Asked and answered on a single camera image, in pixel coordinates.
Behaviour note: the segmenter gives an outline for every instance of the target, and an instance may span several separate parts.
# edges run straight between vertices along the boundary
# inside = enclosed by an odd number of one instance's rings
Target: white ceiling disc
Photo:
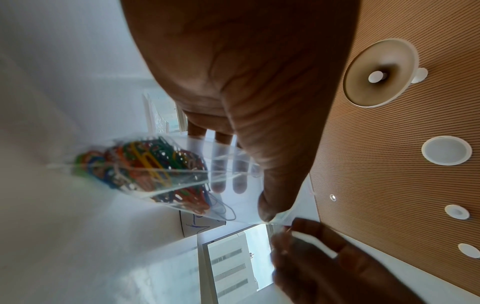
[[[473,247],[472,245],[461,243],[461,244],[458,244],[458,248],[466,256],[473,257],[473,258],[480,258],[480,250]]]
[[[442,166],[455,166],[472,156],[472,147],[462,138],[437,136],[427,140],[421,153],[430,162]]]
[[[456,219],[468,219],[470,217],[470,212],[458,205],[448,205],[445,207],[445,212]]]

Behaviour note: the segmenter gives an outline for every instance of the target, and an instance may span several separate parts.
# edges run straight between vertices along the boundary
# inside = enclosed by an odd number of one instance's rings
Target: building window
[[[227,271],[225,271],[225,272],[222,272],[222,273],[220,273],[219,275],[214,276],[213,278],[215,279],[215,282],[217,282],[217,281],[220,281],[221,279],[224,279],[224,278],[226,278],[227,276],[232,275],[232,274],[234,274],[234,273],[236,273],[236,272],[239,272],[240,270],[243,270],[243,269],[245,269],[245,268],[246,268],[245,264],[238,265],[237,267],[234,267],[234,268],[232,268],[232,269],[230,269],[230,270],[227,270]]]
[[[217,295],[217,297],[220,298],[221,296],[224,296],[224,295],[226,295],[227,293],[230,293],[230,292],[234,291],[235,289],[238,289],[238,288],[242,287],[243,285],[247,285],[248,283],[249,283],[249,280],[248,280],[248,279],[244,279],[243,281],[238,282],[237,284],[232,285],[232,286],[230,286],[229,288],[220,291],[220,292],[217,293],[216,295]]]
[[[242,249],[240,248],[240,249],[237,249],[237,250],[232,251],[232,252],[230,252],[230,253],[227,253],[226,255],[223,255],[223,256],[221,256],[221,257],[214,258],[214,259],[211,260],[210,262],[211,262],[212,265],[215,265],[215,264],[217,264],[217,263],[219,263],[219,262],[221,262],[221,261],[223,261],[223,260],[226,260],[226,259],[228,259],[228,258],[230,258],[230,257],[232,257],[232,256],[235,256],[235,255],[237,255],[237,254],[240,254],[241,252],[242,252]]]

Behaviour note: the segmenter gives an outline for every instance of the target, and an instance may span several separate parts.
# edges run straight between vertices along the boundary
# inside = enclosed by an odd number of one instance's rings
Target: brown ceiling panel
[[[373,109],[352,105],[339,86],[311,171],[320,218],[480,295],[480,259],[457,248],[480,248],[480,2],[364,1],[349,62],[387,38],[415,45],[429,75]],[[422,144],[439,135],[468,141],[470,160],[424,159]],[[470,219],[447,216],[449,204]]]

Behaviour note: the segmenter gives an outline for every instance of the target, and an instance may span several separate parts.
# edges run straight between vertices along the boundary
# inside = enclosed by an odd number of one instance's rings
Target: white building
[[[208,252],[218,304],[235,304],[258,290],[244,232],[209,244]]]

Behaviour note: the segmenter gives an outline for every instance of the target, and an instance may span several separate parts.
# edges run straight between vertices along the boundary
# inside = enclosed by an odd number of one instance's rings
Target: bag of paper clips
[[[233,146],[164,134],[135,136],[77,149],[65,163],[74,174],[137,198],[219,220],[262,222],[257,204],[263,174]]]

